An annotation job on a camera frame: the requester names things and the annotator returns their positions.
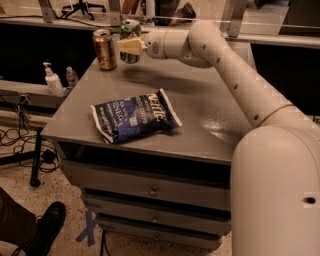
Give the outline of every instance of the drawer handle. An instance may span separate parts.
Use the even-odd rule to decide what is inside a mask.
[[[149,190],[149,195],[150,195],[150,196],[157,196],[157,195],[158,195],[158,191],[157,191],[156,186],[153,186],[153,187],[151,188],[151,190]]]

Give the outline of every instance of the drawer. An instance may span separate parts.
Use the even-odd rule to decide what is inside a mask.
[[[114,193],[230,210],[230,191],[175,181],[169,175],[63,161],[62,170],[71,184]]]
[[[166,203],[152,205],[145,201],[129,201],[125,197],[94,194],[83,194],[82,199],[88,209],[95,213],[211,234],[225,235],[231,230],[230,219],[221,215],[215,216],[210,209],[207,212],[206,209],[201,209],[203,211],[200,213],[192,207],[189,207],[188,211],[178,204],[165,207]]]
[[[126,222],[125,220],[97,216],[98,225],[109,232],[128,234],[135,237],[164,241],[198,248],[216,250],[221,245],[219,236],[199,233],[184,233],[170,229],[155,229],[140,223]]]

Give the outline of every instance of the pants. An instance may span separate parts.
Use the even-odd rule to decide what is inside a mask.
[[[155,0],[155,13],[156,16],[173,17],[180,0]],[[171,19],[157,18],[155,24],[157,26],[167,26]]]
[[[20,246],[36,233],[36,217],[0,187],[0,240]]]

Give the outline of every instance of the person's leg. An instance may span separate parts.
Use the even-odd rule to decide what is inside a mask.
[[[17,245],[13,255],[23,250],[27,256],[46,256],[65,220],[66,208],[61,202],[52,203],[43,217],[16,203],[0,187],[0,240]]]
[[[157,26],[168,26],[170,18],[175,14],[180,0],[155,0],[155,13],[158,18],[155,19]]]
[[[36,229],[35,215],[0,187],[0,240],[20,246],[31,240]]]

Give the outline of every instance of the speckled floor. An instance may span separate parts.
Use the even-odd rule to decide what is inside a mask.
[[[0,126],[0,134],[9,127]],[[16,145],[6,147],[1,145],[0,155],[12,153]],[[34,148],[34,144],[27,143],[25,151]],[[39,172],[39,187],[31,187],[30,173],[32,161],[19,164],[0,166],[0,187],[6,190],[19,204],[32,211],[35,215],[42,215],[54,201],[61,201],[66,205],[67,217],[64,227],[56,238],[49,256],[98,256],[100,255],[102,230],[94,223],[94,215],[88,212],[80,199],[79,188],[70,185],[64,174],[57,170],[45,173]],[[222,238],[222,244],[216,251],[207,251],[183,245],[152,241],[121,234],[109,233],[106,236],[106,246],[109,256],[231,256],[231,234]],[[0,242],[0,255],[9,256],[15,246]]]

